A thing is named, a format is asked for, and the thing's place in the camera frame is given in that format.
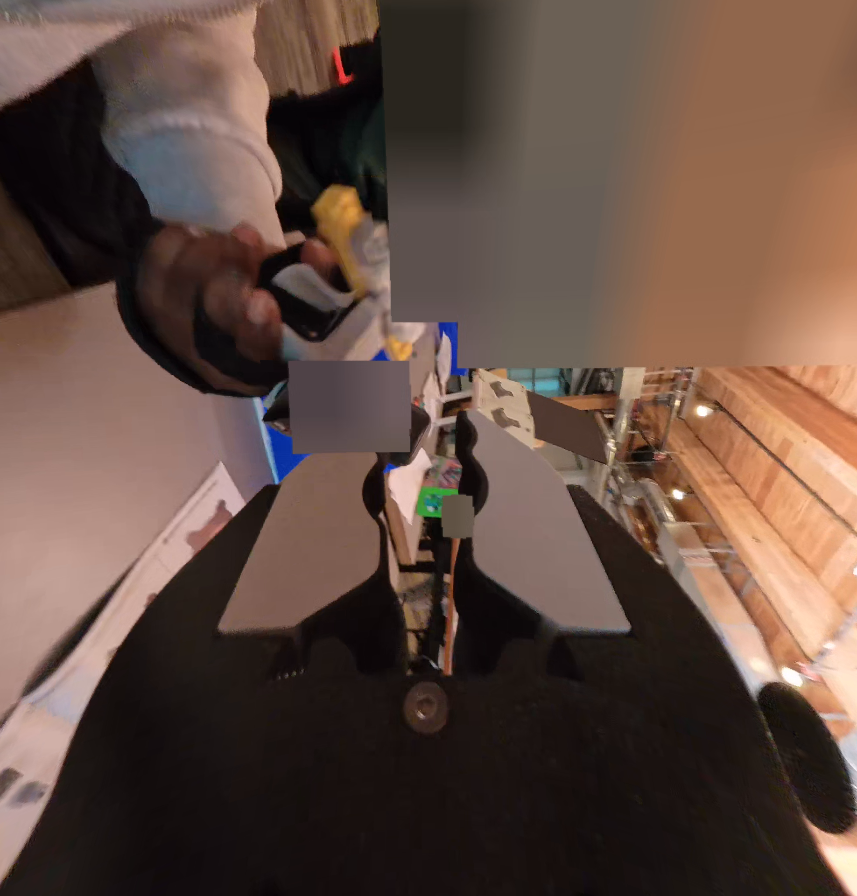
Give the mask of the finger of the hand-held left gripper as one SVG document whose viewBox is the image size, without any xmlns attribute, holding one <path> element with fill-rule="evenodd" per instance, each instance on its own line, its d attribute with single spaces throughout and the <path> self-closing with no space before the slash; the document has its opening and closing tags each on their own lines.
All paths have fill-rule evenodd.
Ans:
<svg viewBox="0 0 857 896">
<path fill-rule="evenodd" d="M 331 360 L 374 360 L 384 350 L 387 324 L 388 309 L 383 299 L 360 299 L 331 332 Z"/>
</svg>

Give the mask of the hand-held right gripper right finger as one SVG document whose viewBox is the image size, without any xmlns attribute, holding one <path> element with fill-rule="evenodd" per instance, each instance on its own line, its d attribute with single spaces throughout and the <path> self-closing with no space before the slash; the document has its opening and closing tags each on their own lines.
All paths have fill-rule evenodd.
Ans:
<svg viewBox="0 0 857 896">
<path fill-rule="evenodd" d="M 471 487 L 477 571 L 567 634 L 629 634 L 631 623 L 562 476 L 479 411 L 461 415 L 461 492 Z"/>
</svg>

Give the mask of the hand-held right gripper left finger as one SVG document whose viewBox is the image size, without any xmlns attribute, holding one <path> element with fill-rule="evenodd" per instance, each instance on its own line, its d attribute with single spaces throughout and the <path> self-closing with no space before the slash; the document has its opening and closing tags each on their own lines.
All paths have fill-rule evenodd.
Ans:
<svg viewBox="0 0 857 896">
<path fill-rule="evenodd" d="M 311 454 L 281 482 L 219 622 L 220 633 L 292 633 L 375 573 L 388 538 L 364 497 L 378 455 Z"/>
</svg>

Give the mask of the white toy brick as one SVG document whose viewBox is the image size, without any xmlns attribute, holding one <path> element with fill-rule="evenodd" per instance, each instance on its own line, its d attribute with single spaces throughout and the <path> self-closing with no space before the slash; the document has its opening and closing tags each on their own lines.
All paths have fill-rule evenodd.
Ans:
<svg viewBox="0 0 857 896">
<path fill-rule="evenodd" d="M 356 272 L 368 291 L 378 292 L 390 282 L 387 224 L 365 212 L 351 234 Z"/>
</svg>

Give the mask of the narrow yellow toy plate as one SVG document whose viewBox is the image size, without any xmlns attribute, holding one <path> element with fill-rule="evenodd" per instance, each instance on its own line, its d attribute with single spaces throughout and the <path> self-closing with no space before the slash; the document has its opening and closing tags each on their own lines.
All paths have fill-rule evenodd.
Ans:
<svg viewBox="0 0 857 896">
<path fill-rule="evenodd" d="M 363 238 L 371 232 L 371 218 L 358 192 L 346 185 L 330 185 L 310 208 L 320 239 L 333 250 L 351 292 L 367 295 L 370 284 L 363 254 Z"/>
</svg>

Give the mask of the person's left forearm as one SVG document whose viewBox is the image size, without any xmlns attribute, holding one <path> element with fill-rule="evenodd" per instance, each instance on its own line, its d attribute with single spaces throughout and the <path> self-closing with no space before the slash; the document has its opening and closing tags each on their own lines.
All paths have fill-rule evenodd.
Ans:
<svg viewBox="0 0 857 896">
<path fill-rule="evenodd" d="M 0 109 L 76 63 L 105 100 L 102 141 L 154 217 L 284 246 L 261 2 L 0 1 Z"/>
</svg>

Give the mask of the grey desk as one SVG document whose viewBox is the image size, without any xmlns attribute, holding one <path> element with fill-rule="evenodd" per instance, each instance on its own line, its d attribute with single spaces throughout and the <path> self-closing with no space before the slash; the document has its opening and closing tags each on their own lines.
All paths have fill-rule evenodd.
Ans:
<svg viewBox="0 0 857 896">
<path fill-rule="evenodd" d="M 0 719 L 219 462 L 274 482 L 254 402 L 164 373 L 113 287 L 0 315 Z"/>
</svg>

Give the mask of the person's left hand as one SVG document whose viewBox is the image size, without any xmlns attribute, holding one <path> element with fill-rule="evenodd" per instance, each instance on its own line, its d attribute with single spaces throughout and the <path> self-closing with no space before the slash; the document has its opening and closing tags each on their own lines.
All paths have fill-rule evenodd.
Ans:
<svg viewBox="0 0 857 896">
<path fill-rule="evenodd" d="M 329 289 L 349 285 L 333 251 L 306 239 L 268 245 L 238 225 L 229 233 L 159 222 L 117 284 L 129 336 L 158 367 L 204 394 L 263 397 L 287 372 L 281 310 L 257 286 L 262 265 L 279 255 L 310 267 Z"/>
</svg>

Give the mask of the white paper sheet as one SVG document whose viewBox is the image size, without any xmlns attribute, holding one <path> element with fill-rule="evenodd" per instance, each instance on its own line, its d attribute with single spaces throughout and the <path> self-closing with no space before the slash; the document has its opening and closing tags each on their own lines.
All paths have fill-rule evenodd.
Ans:
<svg viewBox="0 0 857 896">
<path fill-rule="evenodd" d="M 391 499 L 402 519 L 412 524 L 425 477 L 432 466 L 432 458 L 420 448 L 413 459 L 401 466 L 389 469 L 387 485 Z"/>
</svg>

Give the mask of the green toy box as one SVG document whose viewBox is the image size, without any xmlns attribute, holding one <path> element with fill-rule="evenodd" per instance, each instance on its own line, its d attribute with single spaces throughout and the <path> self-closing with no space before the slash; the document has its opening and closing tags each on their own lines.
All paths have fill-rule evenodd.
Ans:
<svg viewBox="0 0 857 896">
<path fill-rule="evenodd" d="M 435 456 L 429 466 L 416 503 L 416 513 L 423 518 L 440 518 L 445 497 L 459 492 L 462 465 L 456 457 Z"/>
</svg>

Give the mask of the open picture booklet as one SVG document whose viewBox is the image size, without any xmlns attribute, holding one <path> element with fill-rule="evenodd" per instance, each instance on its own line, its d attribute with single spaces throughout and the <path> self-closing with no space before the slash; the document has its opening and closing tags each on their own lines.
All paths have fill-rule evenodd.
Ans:
<svg viewBox="0 0 857 896">
<path fill-rule="evenodd" d="M 534 442 L 534 417 L 522 384 L 476 368 L 471 371 L 471 407 L 514 438 Z"/>
</svg>

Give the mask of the blue plastic bin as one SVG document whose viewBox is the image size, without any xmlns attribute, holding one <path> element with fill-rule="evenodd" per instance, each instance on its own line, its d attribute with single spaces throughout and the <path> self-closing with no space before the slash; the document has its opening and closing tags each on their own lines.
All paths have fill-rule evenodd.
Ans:
<svg viewBox="0 0 857 896">
<path fill-rule="evenodd" d="M 456 322 L 442 322 L 438 325 L 438 332 L 439 338 L 442 339 L 446 336 L 451 345 L 451 375 L 467 375 L 469 372 L 468 368 L 460 366 L 458 361 L 458 324 Z M 291 447 L 290 436 L 270 427 L 264 421 L 260 421 L 259 427 L 273 482 L 278 484 L 307 457 L 307 454 L 295 454 Z"/>
</svg>

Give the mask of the black flat panel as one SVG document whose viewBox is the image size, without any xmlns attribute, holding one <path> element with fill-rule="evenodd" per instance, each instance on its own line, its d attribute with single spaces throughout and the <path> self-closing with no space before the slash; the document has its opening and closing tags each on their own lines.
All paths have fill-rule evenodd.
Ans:
<svg viewBox="0 0 857 896">
<path fill-rule="evenodd" d="M 590 462 L 606 464 L 609 437 L 598 420 L 599 409 L 576 408 L 536 392 L 526 393 L 534 421 L 534 437 Z"/>
</svg>

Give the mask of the toy instruction sheet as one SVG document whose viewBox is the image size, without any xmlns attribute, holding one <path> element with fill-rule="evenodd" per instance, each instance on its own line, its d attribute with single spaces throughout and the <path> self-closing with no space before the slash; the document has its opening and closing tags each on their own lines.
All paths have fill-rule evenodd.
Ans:
<svg viewBox="0 0 857 896">
<path fill-rule="evenodd" d="M 196 492 L 25 687 L 0 722 L 0 804 L 44 798 L 100 679 L 143 612 L 244 506 L 218 462 Z"/>
</svg>

